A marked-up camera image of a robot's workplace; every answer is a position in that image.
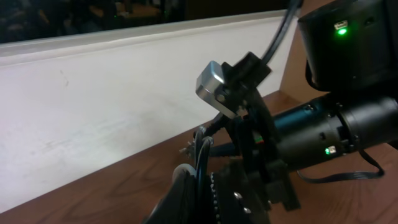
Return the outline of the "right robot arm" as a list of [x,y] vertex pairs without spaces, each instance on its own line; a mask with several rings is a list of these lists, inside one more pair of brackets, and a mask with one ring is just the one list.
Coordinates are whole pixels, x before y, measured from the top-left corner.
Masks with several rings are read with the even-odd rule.
[[291,1],[262,57],[246,54],[235,65],[210,62],[196,93],[220,113],[206,130],[225,128],[232,155],[228,188],[249,208],[300,204],[289,173],[397,139],[397,2],[333,1],[298,20],[306,53],[305,79],[322,92],[272,116],[259,84],[300,1]]

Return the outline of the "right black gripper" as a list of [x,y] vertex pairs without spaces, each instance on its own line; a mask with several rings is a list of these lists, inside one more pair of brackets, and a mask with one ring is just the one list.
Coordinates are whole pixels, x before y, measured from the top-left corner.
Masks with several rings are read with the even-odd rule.
[[268,211],[281,203],[288,211],[300,208],[290,181],[287,163],[282,160],[278,144],[281,136],[274,119],[257,91],[245,97],[248,113],[229,118],[218,113],[206,128],[204,137],[225,129],[230,143],[211,148],[213,157],[236,157],[243,163],[251,187]]

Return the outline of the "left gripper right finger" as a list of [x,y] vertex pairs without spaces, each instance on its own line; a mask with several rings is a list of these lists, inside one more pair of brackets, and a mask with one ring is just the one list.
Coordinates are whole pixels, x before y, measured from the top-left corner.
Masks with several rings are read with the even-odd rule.
[[267,210],[251,187],[241,161],[212,173],[215,218],[221,224],[270,224]]

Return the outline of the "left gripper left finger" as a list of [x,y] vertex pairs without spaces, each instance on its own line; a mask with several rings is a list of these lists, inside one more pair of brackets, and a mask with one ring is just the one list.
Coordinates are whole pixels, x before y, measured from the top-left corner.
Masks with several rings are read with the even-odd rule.
[[188,224],[193,220],[195,204],[195,177],[180,171],[165,197],[142,223]]

